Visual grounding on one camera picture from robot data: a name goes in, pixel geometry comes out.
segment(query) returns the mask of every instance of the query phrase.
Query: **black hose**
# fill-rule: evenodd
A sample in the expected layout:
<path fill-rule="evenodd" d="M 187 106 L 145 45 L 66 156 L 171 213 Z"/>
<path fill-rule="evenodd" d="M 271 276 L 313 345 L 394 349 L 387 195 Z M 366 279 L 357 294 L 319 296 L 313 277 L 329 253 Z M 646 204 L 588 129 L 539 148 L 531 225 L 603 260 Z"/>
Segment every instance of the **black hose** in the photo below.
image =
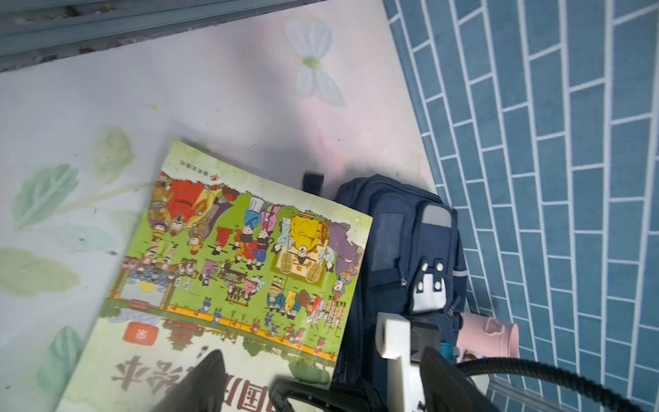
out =
<path fill-rule="evenodd" d="M 578 392 L 615 412 L 643 411 L 627 398 L 590 379 L 545 363 L 516 358 L 485 358 L 459 363 L 456 367 L 467 376 L 485 374 L 528 376 Z"/>

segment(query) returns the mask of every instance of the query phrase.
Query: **painted wall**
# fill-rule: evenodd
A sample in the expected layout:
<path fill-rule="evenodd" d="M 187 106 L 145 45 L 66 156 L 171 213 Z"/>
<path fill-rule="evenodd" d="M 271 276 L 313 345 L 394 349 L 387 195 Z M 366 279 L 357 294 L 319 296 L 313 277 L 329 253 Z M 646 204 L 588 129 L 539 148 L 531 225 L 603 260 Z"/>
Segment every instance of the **painted wall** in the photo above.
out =
<path fill-rule="evenodd" d="M 656 411 L 657 2 L 384 5 L 437 191 L 459 211 L 471 307 L 517 323 L 522 357 Z"/>

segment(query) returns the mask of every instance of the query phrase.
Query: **white flower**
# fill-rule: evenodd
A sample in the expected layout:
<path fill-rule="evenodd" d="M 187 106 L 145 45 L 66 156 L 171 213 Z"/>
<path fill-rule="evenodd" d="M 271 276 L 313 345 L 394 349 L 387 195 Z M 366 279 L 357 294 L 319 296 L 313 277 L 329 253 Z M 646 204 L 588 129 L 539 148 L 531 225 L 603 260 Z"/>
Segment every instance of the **white flower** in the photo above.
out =
<path fill-rule="evenodd" d="M 316 88 L 324 102 L 343 106 L 343 96 L 334 80 L 322 69 L 320 59 L 327 55 L 331 46 L 331 30 L 327 24 L 312 23 L 309 37 L 302 33 L 300 24 L 286 23 L 286 35 L 295 51 L 302 57 L 303 66 L 297 73 L 297 92 L 304 98 L 311 97 Z"/>

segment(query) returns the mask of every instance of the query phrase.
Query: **picture book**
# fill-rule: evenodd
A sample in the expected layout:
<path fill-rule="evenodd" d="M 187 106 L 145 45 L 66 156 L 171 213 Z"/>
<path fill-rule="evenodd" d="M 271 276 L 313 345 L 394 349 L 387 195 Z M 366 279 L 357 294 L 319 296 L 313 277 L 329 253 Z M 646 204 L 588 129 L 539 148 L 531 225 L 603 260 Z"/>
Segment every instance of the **picture book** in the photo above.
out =
<path fill-rule="evenodd" d="M 329 384 L 370 224 L 174 142 L 57 410 L 149 411 L 214 349 L 223 410 Z"/>

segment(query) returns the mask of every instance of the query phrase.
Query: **navy blue backpack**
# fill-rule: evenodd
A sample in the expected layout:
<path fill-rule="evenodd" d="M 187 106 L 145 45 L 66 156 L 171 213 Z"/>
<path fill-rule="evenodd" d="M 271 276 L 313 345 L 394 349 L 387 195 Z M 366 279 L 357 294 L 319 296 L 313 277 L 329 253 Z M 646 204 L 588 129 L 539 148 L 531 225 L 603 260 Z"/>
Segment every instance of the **navy blue backpack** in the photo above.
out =
<path fill-rule="evenodd" d="M 457 341 L 467 294 L 457 212 L 436 194 L 380 175 L 345 183 L 335 201 L 373 224 L 333 384 L 363 379 L 387 399 L 387 361 L 375 346 L 379 312 L 423 318 L 441 328 L 443 340 Z"/>

